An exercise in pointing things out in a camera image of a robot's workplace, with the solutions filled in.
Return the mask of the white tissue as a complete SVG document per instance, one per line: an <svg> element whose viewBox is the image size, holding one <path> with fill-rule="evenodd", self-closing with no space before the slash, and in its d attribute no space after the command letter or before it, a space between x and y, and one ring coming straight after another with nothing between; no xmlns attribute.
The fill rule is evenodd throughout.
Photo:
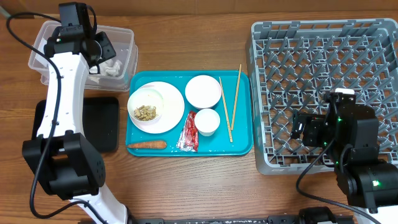
<svg viewBox="0 0 398 224"><path fill-rule="evenodd" d="M118 77L121 75L123 63L120 60L109 59L101 64L99 67L90 68L90 73L94 75Z"/></svg>

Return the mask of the brown food scraps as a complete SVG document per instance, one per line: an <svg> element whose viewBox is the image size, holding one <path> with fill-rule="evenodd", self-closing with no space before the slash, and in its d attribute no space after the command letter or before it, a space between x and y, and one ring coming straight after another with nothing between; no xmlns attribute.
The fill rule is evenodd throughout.
<svg viewBox="0 0 398 224"><path fill-rule="evenodd" d="M139 121L152 121L158 117L155 106L140 106L134 110L134 117Z"/></svg>

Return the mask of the white cup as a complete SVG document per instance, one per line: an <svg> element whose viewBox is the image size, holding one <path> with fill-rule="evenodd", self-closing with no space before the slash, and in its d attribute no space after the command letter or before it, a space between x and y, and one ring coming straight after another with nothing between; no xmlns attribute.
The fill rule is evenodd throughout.
<svg viewBox="0 0 398 224"><path fill-rule="evenodd" d="M194 122L202 136L211 136L220 125L220 116L215 110L206 108L196 114Z"/></svg>

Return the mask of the white medium bowl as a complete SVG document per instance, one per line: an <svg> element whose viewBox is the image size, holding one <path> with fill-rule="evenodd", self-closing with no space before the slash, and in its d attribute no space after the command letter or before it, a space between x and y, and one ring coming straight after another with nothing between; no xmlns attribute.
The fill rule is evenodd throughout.
<svg viewBox="0 0 398 224"><path fill-rule="evenodd" d="M185 97L196 109L212 108L221 98L221 86L211 76L198 75L187 83Z"/></svg>

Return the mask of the red foil wrapper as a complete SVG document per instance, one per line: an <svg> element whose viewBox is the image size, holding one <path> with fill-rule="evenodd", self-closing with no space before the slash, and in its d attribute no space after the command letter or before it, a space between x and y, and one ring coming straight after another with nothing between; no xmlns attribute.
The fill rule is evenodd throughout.
<svg viewBox="0 0 398 224"><path fill-rule="evenodd" d="M198 130L195 126L196 112L190 111L185 120L184 127L180 133L180 137L177 141L177 147L181 151L185 152L197 152L198 151Z"/></svg>

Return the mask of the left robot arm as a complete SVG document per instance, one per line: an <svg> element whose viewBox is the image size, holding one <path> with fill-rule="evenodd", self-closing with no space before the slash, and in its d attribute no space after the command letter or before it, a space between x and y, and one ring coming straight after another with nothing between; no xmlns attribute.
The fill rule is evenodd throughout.
<svg viewBox="0 0 398 224"><path fill-rule="evenodd" d="M92 27L60 26L36 52L48 62L49 87L36 137L22 145L22 155L34 173L32 214L46 219L78 205L95 223L135 223L130 210L106 185L103 157L83 130L83 94L90 68L116 55L108 36ZM38 185L69 203L40 214L34 204Z"/></svg>

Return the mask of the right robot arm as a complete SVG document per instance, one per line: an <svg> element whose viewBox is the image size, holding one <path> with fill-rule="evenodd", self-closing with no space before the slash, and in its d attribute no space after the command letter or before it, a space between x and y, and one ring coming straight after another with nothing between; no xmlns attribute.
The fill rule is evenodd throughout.
<svg viewBox="0 0 398 224"><path fill-rule="evenodd" d="M327 114L295 112L291 137L320 147L334 165L336 181L347 203L315 196L308 198L354 212L358 223L397 221L397 167L379 158L379 120L366 105L333 104Z"/></svg>

